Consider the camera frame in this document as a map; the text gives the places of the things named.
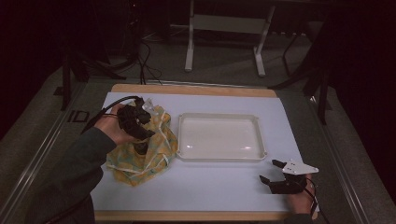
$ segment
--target yellow cloth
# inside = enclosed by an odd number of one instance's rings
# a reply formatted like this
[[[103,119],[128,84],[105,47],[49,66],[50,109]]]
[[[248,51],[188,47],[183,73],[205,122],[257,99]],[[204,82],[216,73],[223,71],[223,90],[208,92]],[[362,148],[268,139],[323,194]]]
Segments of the yellow cloth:
[[[158,115],[144,127],[155,132],[148,142],[146,155],[134,152],[132,143],[116,147],[107,154],[106,165],[115,178],[132,186],[140,185],[168,169],[176,156],[177,138],[169,128],[171,117],[162,107],[155,106]]]

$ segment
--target plastic tray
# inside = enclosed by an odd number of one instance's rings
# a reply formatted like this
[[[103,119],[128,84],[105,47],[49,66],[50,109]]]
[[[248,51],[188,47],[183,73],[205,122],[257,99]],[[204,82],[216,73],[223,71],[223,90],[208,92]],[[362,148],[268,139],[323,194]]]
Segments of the plastic tray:
[[[180,115],[177,155],[184,161],[261,161],[266,154],[255,116]]]

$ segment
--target white board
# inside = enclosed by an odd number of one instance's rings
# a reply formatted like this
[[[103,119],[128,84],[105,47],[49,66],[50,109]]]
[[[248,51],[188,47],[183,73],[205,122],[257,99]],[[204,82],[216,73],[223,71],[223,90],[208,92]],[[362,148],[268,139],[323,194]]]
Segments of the white board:
[[[278,98],[110,92],[104,106],[129,95],[151,98],[154,105],[162,106],[171,115],[176,136],[178,117],[183,113],[256,116],[268,155],[258,162],[174,159],[168,171],[137,187],[117,182],[104,165],[104,177],[92,191],[95,210],[289,211],[284,196],[271,194],[259,179],[259,175],[271,181],[284,179],[272,160],[302,161]]]

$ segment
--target black cable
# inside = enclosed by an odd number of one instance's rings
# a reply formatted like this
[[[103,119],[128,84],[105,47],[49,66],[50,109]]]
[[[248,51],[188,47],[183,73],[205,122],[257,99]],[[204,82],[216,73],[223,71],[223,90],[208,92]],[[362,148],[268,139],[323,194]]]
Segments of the black cable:
[[[123,98],[119,99],[118,101],[112,103],[111,105],[108,105],[107,107],[104,107],[101,111],[99,111],[99,113],[98,113],[95,117],[93,117],[92,119],[90,119],[90,121],[88,121],[87,125],[85,126],[85,128],[82,130],[81,133],[85,133],[87,130],[89,130],[91,127],[93,127],[93,125],[95,125],[95,123],[96,123],[103,115],[106,114],[106,112],[107,112],[108,109],[110,109],[110,108],[113,107],[114,105],[117,105],[117,104],[119,104],[119,103],[121,103],[121,102],[123,102],[123,101],[130,100],[130,99],[135,99],[135,100],[137,100],[137,99],[139,99],[139,97],[137,97],[137,96],[126,96],[126,97],[123,97]]]
[[[314,183],[314,181],[312,181],[312,180],[309,179],[309,178],[307,178],[307,180],[309,180],[309,182],[311,182],[311,184],[314,186],[314,189],[315,189],[315,197],[316,197],[316,195],[317,195],[317,186],[318,186],[318,185],[316,185],[316,184]],[[325,213],[323,212],[323,209],[319,208],[319,212],[320,212],[321,215],[323,216],[323,218],[324,218],[324,220],[326,221],[326,223],[330,223],[330,222],[329,222],[329,219],[327,219]]]
[[[151,54],[151,48],[149,47],[148,44],[144,43],[143,41],[141,41],[141,43],[148,48],[148,55],[146,56],[146,59],[143,61],[143,63],[140,61],[140,57],[138,57],[138,59],[137,59],[140,64],[140,84],[146,85],[145,67],[146,67],[147,61],[149,59],[149,55]]]
[[[306,193],[308,193],[309,196],[311,196],[311,198],[312,198],[312,200],[313,200],[313,204],[311,205],[311,216],[313,216],[313,215],[314,215],[314,212],[315,212],[315,209],[316,209],[317,206],[318,206],[317,198],[316,198],[316,196],[313,195],[307,188],[305,188],[304,191],[305,191]]]
[[[148,69],[148,72],[151,74],[151,76],[152,76],[155,80],[157,80],[157,81],[162,85],[162,83],[161,83],[161,81],[160,81],[160,77],[163,75],[163,72],[161,72],[160,70],[158,70],[158,69],[156,69],[156,68],[152,68],[152,67],[150,67],[150,66],[148,66],[148,65],[146,65],[146,67],[147,67],[147,69]],[[157,71],[157,72],[159,72],[160,74],[156,77],[156,76],[151,72],[151,70]]]

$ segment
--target person's arm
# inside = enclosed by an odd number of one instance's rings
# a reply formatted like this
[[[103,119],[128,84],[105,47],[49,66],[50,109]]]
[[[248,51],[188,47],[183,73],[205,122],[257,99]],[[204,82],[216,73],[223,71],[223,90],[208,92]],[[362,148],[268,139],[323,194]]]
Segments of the person's arm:
[[[121,107],[115,105],[111,113],[117,114]],[[44,223],[90,197],[103,176],[101,165],[106,162],[106,154],[132,140],[120,129],[117,117],[99,119],[50,172],[31,203],[26,223]]]
[[[311,179],[312,175],[306,175],[306,178]],[[311,183],[307,183],[306,189],[315,195]],[[311,217],[311,206],[313,198],[303,190],[298,194],[288,194],[288,202],[291,208],[292,216],[284,220],[285,224],[311,224],[314,223]]]

